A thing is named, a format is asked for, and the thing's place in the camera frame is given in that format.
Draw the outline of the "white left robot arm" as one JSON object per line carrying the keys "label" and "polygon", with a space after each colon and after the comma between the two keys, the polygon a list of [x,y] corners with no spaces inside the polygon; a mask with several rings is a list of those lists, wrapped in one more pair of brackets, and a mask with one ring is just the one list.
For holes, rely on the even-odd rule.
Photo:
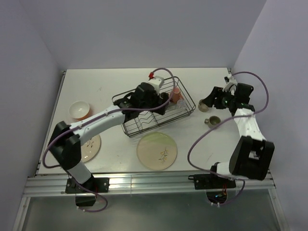
{"label": "white left robot arm", "polygon": [[94,180],[81,160],[81,146],[92,137],[137,118],[143,111],[163,115],[169,99],[167,93],[160,92],[163,83],[160,78],[143,82],[100,113],[69,125],[63,121],[56,125],[47,149],[60,167],[77,181],[76,186],[82,192],[92,190]]}

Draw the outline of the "beige small bowl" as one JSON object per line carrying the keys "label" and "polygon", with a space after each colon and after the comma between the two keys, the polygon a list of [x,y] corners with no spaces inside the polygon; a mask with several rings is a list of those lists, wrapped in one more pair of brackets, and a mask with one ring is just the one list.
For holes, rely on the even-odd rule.
{"label": "beige small bowl", "polygon": [[203,99],[201,99],[199,102],[198,102],[198,110],[203,112],[203,113],[206,113],[208,112],[209,110],[211,109],[211,107],[207,106],[205,103],[203,103]]}

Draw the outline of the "orange and white bowl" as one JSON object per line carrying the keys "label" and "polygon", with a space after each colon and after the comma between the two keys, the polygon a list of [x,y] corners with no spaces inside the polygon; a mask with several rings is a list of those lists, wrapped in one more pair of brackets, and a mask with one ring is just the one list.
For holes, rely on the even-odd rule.
{"label": "orange and white bowl", "polygon": [[91,115],[91,107],[85,101],[76,101],[70,105],[68,113],[74,120],[83,120]]}

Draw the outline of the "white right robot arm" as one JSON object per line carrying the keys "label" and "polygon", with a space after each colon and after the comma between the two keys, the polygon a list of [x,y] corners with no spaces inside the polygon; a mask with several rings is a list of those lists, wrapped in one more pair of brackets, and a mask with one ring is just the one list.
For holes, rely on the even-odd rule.
{"label": "white right robot arm", "polygon": [[249,104],[253,90],[253,86],[244,83],[228,84],[224,88],[214,87],[202,100],[210,108],[228,109],[240,135],[229,162],[218,163],[216,171],[208,176],[212,187],[220,187],[225,176],[263,180],[267,175],[275,146],[262,135],[254,115],[255,108]]}

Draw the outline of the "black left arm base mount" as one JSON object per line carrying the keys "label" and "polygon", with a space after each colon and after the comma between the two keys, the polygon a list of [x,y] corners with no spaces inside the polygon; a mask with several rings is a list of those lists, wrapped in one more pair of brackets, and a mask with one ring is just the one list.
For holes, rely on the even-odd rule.
{"label": "black left arm base mount", "polygon": [[102,202],[103,199],[98,196],[99,193],[109,191],[109,178],[90,178],[83,184],[78,184],[73,178],[66,182],[65,193],[75,194],[75,204],[78,207],[92,207],[96,202]]}

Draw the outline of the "clear glass cup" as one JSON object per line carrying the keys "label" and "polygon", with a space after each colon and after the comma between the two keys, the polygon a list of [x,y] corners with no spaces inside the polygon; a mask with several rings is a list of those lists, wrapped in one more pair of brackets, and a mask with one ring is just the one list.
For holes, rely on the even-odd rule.
{"label": "clear glass cup", "polygon": [[180,109],[185,110],[187,108],[186,101],[184,99],[179,99],[177,101],[177,107],[180,108]]}

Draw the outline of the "pink ceramic mug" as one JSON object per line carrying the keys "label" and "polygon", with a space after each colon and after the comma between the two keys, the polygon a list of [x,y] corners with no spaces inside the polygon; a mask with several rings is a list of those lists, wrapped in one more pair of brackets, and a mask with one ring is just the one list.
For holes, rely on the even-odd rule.
{"label": "pink ceramic mug", "polygon": [[169,92],[169,96],[172,96],[170,102],[177,103],[182,99],[181,91],[179,87],[174,87],[171,92]]}

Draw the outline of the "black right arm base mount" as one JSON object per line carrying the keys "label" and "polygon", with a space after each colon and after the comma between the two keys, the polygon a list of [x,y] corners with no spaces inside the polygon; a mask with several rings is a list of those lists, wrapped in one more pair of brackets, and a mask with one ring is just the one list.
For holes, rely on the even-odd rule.
{"label": "black right arm base mount", "polygon": [[211,173],[189,175],[188,180],[194,182],[196,190],[233,189],[236,187],[235,181],[221,178]]}

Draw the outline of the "pink and cream plate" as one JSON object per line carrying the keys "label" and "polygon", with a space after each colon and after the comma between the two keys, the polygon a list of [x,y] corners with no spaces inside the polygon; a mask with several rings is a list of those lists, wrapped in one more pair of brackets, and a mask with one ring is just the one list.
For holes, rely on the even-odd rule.
{"label": "pink and cream plate", "polygon": [[101,137],[96,135],[81,146],[81,161],[86,163],[93,159],[101,147]]}

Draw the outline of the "aluminium frame rail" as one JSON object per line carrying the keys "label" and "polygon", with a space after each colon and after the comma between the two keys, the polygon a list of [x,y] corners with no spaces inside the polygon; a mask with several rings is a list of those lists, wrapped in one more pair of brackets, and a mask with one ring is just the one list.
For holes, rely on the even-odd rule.
{"label": "aluminium frame rail", "polygon": [[[201,174],[201,171],[144,172],[95,174],[96,178],[109,178],[107,194],[150,194],[150,193],[188,193],[195,192],[190,175]],[[28,178],[23,197],[67,196],[64,192],[68,176],[46,175]]]}

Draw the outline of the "green and cream plate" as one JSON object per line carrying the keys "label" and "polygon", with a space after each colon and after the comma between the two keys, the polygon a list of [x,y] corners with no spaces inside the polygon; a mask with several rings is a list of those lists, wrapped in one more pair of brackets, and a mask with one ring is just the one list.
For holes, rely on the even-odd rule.
{"label": "green and cream plate", "polygon": [[177,158],[177,144],[161,132],[152,132],[143,136],[137,145],[138,160],[148,169],[161,171],[169,168]]}

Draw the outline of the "grey-green ceramic cup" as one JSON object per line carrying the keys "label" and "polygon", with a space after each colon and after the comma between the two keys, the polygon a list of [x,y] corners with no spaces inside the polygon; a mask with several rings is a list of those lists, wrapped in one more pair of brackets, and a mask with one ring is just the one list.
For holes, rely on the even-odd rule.
{"label": "grey-green ceramic cup", "polygon": [[221,119],[218,116],[211,116],[209,118],[206,118],[204,123],[210,128],[210,129],[217,129],[217,126],[221,123]]}

